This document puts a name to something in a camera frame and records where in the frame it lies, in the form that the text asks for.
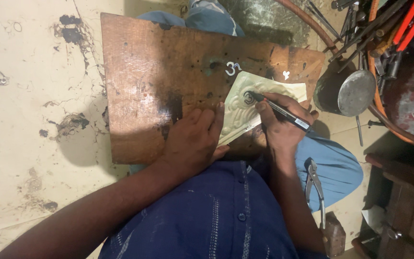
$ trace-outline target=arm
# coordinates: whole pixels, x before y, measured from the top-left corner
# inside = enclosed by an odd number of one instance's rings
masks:
[[[265,96],[313,124],[313,116],[293,98],[272,93],[265,93]],[[295,152],[305,133],[289,122],[278,121],[267,102],[258,103],[256,108],[266,126],[266,139],[272,160],[269,186],[281,206],[290,238],[296,248],[325,254],[322,232],[312,217],[296,172]]]
[[[54,213],[2,250],[0,259],[86,258],[120,223],[227,152],[228,146],[216,149],[223,119],[223,103],[216,115],[194,110],[170,129],[156,162]]]

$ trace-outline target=barcode label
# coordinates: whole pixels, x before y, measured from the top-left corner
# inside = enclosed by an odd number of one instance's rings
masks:
[[[296,120],[295,120],[295,122],[296,122],[298,125],[300,125],[301,127],[303,127],[305,130],[307,130],[307,129],[308,129],[308,127],[309,127],[309,125],[308,125],[306,122],[304,122],[304,121],[302,121],[302,120],[300,120],[300,119],[296,119]]]

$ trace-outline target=shirt button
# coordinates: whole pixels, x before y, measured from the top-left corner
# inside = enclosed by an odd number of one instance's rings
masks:
[[[238,218],[240,221],[244,221],[244,220],[245,220],[245,215],[244,215],[244,213],[239,214],[239,215],[237,216],[237,218]]]

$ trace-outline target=hand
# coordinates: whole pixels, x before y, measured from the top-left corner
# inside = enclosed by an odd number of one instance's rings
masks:
[[[264,93],[264,96],[286,107],[291,113],[302,118],[310,125],[314,123],[314,117],[318,117],[317,111],[309,113],[292,97],[276,93]],[[257,103],[255,108],[260,113],[261,123],[267,128],[266,138],[271,148],[271,153],[295,152],[298,143],[306,133],[288,121],[278,121],[273,109],[266,101]]]
[[[170,128],[161,160],[185,180],[197,175],[229,150],[217,147],[223,128],[224,103],[211,110],[194,109]]]

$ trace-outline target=wooden furniture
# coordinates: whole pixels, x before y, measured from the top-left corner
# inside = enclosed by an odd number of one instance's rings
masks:
[[[372,154],[366,161],[394,181],[377,258],[414,259],[414,167]]]
[[[103,56],[114,163],[149,164],[170,126],[195,108],[214,109],[242,70],[279,82],[304,82],[309,106],[325,55],[186,27],[102,13]],[[285,80],[284,71],[290,71]],[[231,143],[231,154],[265,147],[261,126]]]

